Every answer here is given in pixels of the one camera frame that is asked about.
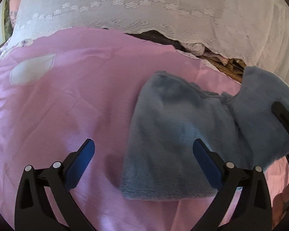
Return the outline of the person's right hand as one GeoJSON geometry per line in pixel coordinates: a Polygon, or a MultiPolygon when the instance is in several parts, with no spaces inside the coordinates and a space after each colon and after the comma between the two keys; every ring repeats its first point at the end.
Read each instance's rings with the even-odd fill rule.
{"type": "Polygon", "coordinates": [[[283,207],[289,201],[289,184],[283,189],[282,193],[275,196],[272,203],[272,229],[274,229],[284,216],[283,207]]]}

